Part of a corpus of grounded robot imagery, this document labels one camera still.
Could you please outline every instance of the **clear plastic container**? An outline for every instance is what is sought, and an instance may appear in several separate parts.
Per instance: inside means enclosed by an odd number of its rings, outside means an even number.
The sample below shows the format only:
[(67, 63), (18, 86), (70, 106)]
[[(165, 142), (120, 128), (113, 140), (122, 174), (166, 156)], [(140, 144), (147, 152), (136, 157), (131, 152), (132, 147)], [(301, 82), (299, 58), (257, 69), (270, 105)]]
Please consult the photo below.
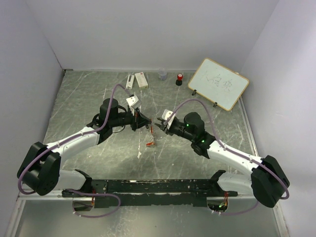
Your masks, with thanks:
[(167, 71), (165, 68), (159, 68), (158, 69), (159, 79), (160, 80), (166, 80), (167, 79)]

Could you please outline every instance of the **gray marble surface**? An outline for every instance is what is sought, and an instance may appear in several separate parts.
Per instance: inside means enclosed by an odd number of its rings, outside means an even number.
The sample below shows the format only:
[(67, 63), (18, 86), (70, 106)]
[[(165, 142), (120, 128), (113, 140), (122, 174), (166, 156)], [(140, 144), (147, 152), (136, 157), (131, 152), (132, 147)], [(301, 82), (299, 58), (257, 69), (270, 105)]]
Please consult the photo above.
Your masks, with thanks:
[[(99, 112), (103, 100), (110, 97), (113, 86), (116, 83), (126, 85), (128, 73), (66, 71), (44, 142), (57, 141), (81, 130)], [(175, 84), (177, 74), (168, 73), (167, 80), (161, 81), (157, 73), (145, 73), (149, 88), (142, 91), (135, 80), (131, 91), (141, 98), (144, 115), (157, 121), (164, 109), (173, 110), (192, 98), (187, 84), (193, 73), (183, 73), (182, 86)], [(126, 97), (121, 88), (115, 92), (115, 98), (124, 107), (127, 107)], [(195, 97), (209, 106), (218, 134), (225, 143), (252, 153), (238, 103), (227, 112), (213, 108), (210, 101), (199, 95)], [(212, 134), (206, 112), (198, 102), (183, 106), (177, 117), (183, 119), (192, 111), (201, 115), (206, 130)], [(168, 136), (158, 128), (155, 132), (157, 145), (148, 148), (148, 130), (143, 127), (134, 132), (127, 126), (123, 132), (113, 134), (102, 144), (66, 161), (63, 169), (80, 169), (94, 179), (210, 178), (219, 169), (234, 172), (226, 164), (195, 154), (189, 141), (176, 135)]]

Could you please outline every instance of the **table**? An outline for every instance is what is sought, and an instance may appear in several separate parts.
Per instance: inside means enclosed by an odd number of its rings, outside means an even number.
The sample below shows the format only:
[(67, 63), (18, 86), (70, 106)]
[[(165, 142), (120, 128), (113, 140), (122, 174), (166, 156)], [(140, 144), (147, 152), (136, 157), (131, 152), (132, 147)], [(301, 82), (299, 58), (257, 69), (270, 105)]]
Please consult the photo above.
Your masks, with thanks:
[[(126, 84), (132, 72), (79, 72), (66, 71), (51, 115), (44, 142), (67, 137), (88, 124), (98, 113), (103, 100), (109, 98), (116, 83)], [(142, 101), (141, 111), (153, 120), (164, 109), (173, 110), (182, 101), (192, 98), (187, 84), (193, 72), (182, 72), (183, 85), (175, 84), (177, 73), (168, 73), (166, 81), (158, 79), (155, 72), (146, 72), (149, 88), (139, 90), (134, 82), (132, 92)], [(220, 138), (228, 145), (254, 154), (251, 132), (246, 124), (242, 102), (227, 112), (205, 102), (214, 117)], [(126, 107), (126, 93), (118, 88), (115, 98)], [(198, 112), (211, 134), (210, 123), (204, 108), (197, 102), (186, 104), (177, 113), (179, 119), (189, 112)], [(69, 159), (63, 169), (80, 169), (93, 179), (205, 179), (217, 170), (236, 172), (231, 167), (195, 154), (190, 142), (176, 135), (167, 136), (155, 130), (155, 147), (146, 147), (148, 131), (136, 132), (130, 127), (113, 134), (104, 143), (89, 148)], [(250, 208), (255, 203), (251, 197), (231, 199), (230, 211)], [(93, 214), (107, 210), (94, 210)], [(259, 205), (255, 210), (238, 217), (218, 217), (209, 209), (181, 206), (124, 206), (108, 218), (84, 219), (72, 214), (69, 201), (28, 200), (22, 213), (17, 236), (278, 236), (273, 210)]]

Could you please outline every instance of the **whiteboard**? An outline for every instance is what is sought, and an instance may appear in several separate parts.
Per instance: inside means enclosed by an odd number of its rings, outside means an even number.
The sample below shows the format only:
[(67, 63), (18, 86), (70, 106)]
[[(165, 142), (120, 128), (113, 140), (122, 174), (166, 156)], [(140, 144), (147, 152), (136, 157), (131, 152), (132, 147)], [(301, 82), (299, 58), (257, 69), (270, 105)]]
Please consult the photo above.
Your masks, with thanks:
[(205, 58), (188, 87), (224, 110), (231, 110), (249, 84), (249, 80)]

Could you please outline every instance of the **handwriting on whiteboard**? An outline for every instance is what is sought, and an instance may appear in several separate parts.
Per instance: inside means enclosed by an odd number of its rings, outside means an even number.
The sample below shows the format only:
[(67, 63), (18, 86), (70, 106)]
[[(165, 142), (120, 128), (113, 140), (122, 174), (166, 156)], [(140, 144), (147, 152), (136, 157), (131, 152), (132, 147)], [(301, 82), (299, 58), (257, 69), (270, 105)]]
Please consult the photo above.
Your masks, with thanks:
[(232, 79), (222, 79), (221, 74), (218, 74), (215, 77), (210, 77), (207, 75), (207, 72), (208, 71), (204, 73), (204, 75), (201, 77), (201, 80), (207, 80), (208, 83), (213, 84), (218, 88), (221, 88), (224, 92), (229, 93), (231, 91), (231, 87), (233, 86)]

